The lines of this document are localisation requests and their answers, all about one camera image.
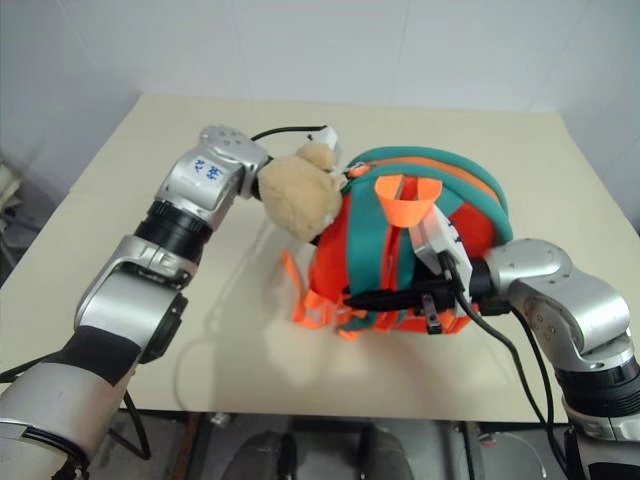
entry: beige teddy bear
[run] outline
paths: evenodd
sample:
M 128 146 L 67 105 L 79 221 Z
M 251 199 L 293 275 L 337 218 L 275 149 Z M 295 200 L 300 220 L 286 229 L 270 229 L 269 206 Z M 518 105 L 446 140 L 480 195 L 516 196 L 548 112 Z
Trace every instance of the beige teddy bear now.
M 260 197 L 273 222 L 302 242 L 323 232 L 342 206 L 342 178 L 331 175 L 337 158 L 324 143 L 272 160 L 258 173 Z

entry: wire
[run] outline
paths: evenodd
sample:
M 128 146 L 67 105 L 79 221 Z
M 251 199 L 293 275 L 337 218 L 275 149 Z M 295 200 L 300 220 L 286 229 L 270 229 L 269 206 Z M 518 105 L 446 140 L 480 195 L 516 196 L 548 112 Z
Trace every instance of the wire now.
M 138 409 L 133 403 L 133 399 L 131 398 L 131 395 L 129 395 L 128 390 L 124 393 L 124 404 L 127 407 L 127 411 L 129 412 L 129 416 L 131 417 L 133 426 L 136 429 L 136 434 L 138 435 L 138 442 L 140 443 L 140 446 L 137 447 L 122 435 L 120 435 L 118 432 L 116 432 L 113 428 L 109 429 L 109 436 L 114 441 L 133 453 L 136 457 L 139 457 L 143 460 L 149 460 L 151 458 L 151 447 L 149 446 L 147 432 L 144 428 L 144 424 L 142 423 L 142 418 L 140 418 L 140 412 L 138 412 Z
M 60 470 L 58 470 L 51 480 L 89 480 L 89 472 L 86 468 L 76 464 L 72 459 L 68 459 Z
M 473 322 L 476 325 L 478 325 L 482 330 L 484 330 L 489 335 L 491 335 L 493 338 L 495 338 L 500 343 L 502 343 L 507 348 L 507 350 L 509 350 L 509 353 L 511 353 L 511 358 L 513 359 L 513 363 L 514 363 L 514 365 L 516 367 L 516 371 L 518 373 L 518 377 L 520 378 L 520 383 L 522 384 L 522 389 L 524 390 L 524 393 L 525 393 L 525 395 L 527 397 L 527 400 L 529 401 L 529 404 L 531 405 L 531 408 L 535 412 L 536 417 L 538 418 L 538 421 L 540 422 L 540 424 L 543 426 L 543 428 L 547 432 L 547 439 L 549 440 L 549 447 L 551 448 L 551 451 L 552 451 L 554 457 L 556 458 L 556 460 L 558 462 L 558 465 L 562 469 L 563 473 L 565 475 L 567 475 L 566 462 L 565 462 L 564 458 L 562 457 L 561 452 L 558 451 L 559 445 L 557 444 L 557 440 L 555 440 L 555 436 L 553 435 L 553 423 L 550 424 L 549 421 L 545 420 L 545 418 L 542 416 L 542 412 L 540 411 L 540 408 L 538 407 L 538 404 L 536 403 L 536 400 L 533 397 L 533 394 L 531 393 L 531 388 L 529 388 L 529 382 L 527 382 L 527 377 L 526 377 L 526 375 L 524 373 L 524 368 L 522 367 L 522 362 L 520 361 L 520 355 L 518 353 L 518 350 L 516 349 L 515 345 L 511 342 L 511 340 L 509 340 L 502 333 L 500 333 L 498 330 L 496 330 L 491 325 L 489 325 L 471 307 L 471 304 L 467 301 L 467 299 L 464 296 L 464 286 L 462 285 L 462 282 L 460 280 L 460 276 L 458 275 L 458 271 L 456 270 L 455 263 L 454 263 L 453 259 L 449 256 L 449 254 L 443 253 L 443 254 L 439 255 L 439 258 L 440 258 L 440 261 L 444 264 L 445 269 L 449 271 L 449 273 L 451 274 L 452 279 L 454 280 L 454 282 L 457 285 L 457 289 L 456 289 L 456 292 L 455 292 L 456 300 L 458 301 L 458 303 L 460 304 L 462 309 L 465 311 L 465 313 L 469 316 L 469 318 L 471 318 L 471 320 L 473 320 Z M 551 400 L 551 410 L 549 412 L 553 413 L 553 400 Z
M 251 137 L 252 142 L 256 142 L 261 138 L 267 137 L 269 135 L 273 135 L 275 133 L 285 133 L 285 132 L 318 132 L 323 128 L 326 128 L 326 125 L 320 125 L 315 127 L 279 127 L 272 128 L 271 130 L 265 130 L 264 132 L 260 132 L 257 135 Z
M 41 361 L 45 360 L 46 358 L 50 357 L 52 354 L 48 354 L 48 355 L 43 355 L 42 357 L 38 357 L 34 360 L 30 360 L 26 363 L 23 363 L 22 365 L 18 365 L 17 367 L 13 367 L 9 370 L 6 370 L 2 373 L 0 373 L 0 384 L 2 383 L 12 383 L 15 380 L 17 380 L 18 376 L 23 373 L 26 370 L 29 370 L 31 367 L 33 367 L 35 364 L 40 363 Z
M 531 332 L 531 328 L 527 323 L 527 320 L 518 312 L 516 309 L 512 309 L 511 312 L 515 315 L 520 323 L 520 326 L 524 330 L 525 335 L 527 336 L 527 340 L 529 340 L 529 344 L 531 345 L 531 349 L 533 350 L 533 354 L 536 357 L 536 362 L 538 363 L 538 368 L 540 369 L 540 375 L 542 375 L 542 383 L 544 384 L 544 393 L 547 400 L 547 438 L 549 440 L 549 447 L 551 448 L 551 452 L 553 456 L 556 457 L 560 468 L 562 468 L 563 472 L 567 472 L 567 460 L 562 453 L 562 448 L 558 443 L 554 433 L 553 433 L 553 393 L 551 392 L 551 382 L 549 381 L 549 374 L 547 373 L 547 368 L 544 365 L 544 361 L 542 359 L 542 354 L 540 353 L 540 348 L 538 347 L 538 343 L 536 342 L 533 333 Z
M 533 452 L 533 454 L 538 459 L 538 464 L 540 465 L 540 475 L 542 475 L 543 479 L 547 478 L 547 469 L 544 468 L 544 463 L 542 462 L 542 459 L 540 458 L 538 451 L 534 448 L 533 445 L 531 445 L 531 442 L 529 442 L 525 438 L 522 438 L 520 435 L 516 435 L 510 432 L 496 432 L 496 435 L 502 435 L 503 437 L 508 437 L 514 440 L 518 440 L 519 442 L 524 443 L 527 447 L 529 447 L 529 449 Z

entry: orange backpack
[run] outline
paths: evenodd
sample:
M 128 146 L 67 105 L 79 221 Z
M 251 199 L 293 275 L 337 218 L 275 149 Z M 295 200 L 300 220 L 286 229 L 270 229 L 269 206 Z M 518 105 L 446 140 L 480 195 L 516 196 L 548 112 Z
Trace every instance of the orange backpack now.
M 419 308 L 358 310 L 348 303 L 355 296 L 375 299 L 377 292 L 409 292 L 428 275 L 402 218 L 421 208 L 426 213 L 423 207 L 434 200 L 455 225 L 469 258 L 512 238 L 500 185 L 467 158 L 433 148 L 382 147 L 356 157 L 345 174 L 342 209 L 320 237 L 308 288 L 289 254 L 283 257 L 300 293 L 293 319 L 305 327 L 335 326 L 348 339 L 367 329 L 427 332 Z M 435 184 L 441 188 L 431 188 L 434 198 L 421 198 L 421 190 Z M 391 197 L 385 192 L 389 187 Z M 466 316 L 456 318 L 452 309 L 439 311 L 438 320 L 443 333 L 457 333 L 469 322 Z

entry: beige table surface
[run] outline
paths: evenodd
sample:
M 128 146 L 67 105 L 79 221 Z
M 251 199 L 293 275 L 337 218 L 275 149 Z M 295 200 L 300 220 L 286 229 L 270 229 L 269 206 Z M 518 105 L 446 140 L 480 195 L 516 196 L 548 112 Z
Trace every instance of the beige table surface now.
M 640 241 L 557 115 L 146 95 L 0 291 L 0 369 L 65 342 L 85 287 L 144 217 L 173 162 L 214 123 L 248 134 L 330 124 L 341 136 L 343 163 L 394 144 L 468 156 L 502 183 L 517 237 L 562 246 L 640 315 Z M 301 141 L 288 134 L 264 143 L 281 155 Z M 508 353 L 475 325 L 455 336 L 367 333 L 348 343 L 292 324 L 295 295 L 279 264 L 287 247 L 303 263 L 313 251 L 272 227 L 259 202 L 236 200 L 186 290 L 190 303 L 171 347 L 132 380 L 140 408 L 534 420 Z M 509 316 L 490 321 L 520 349 L 544 405 L 519 325 Z

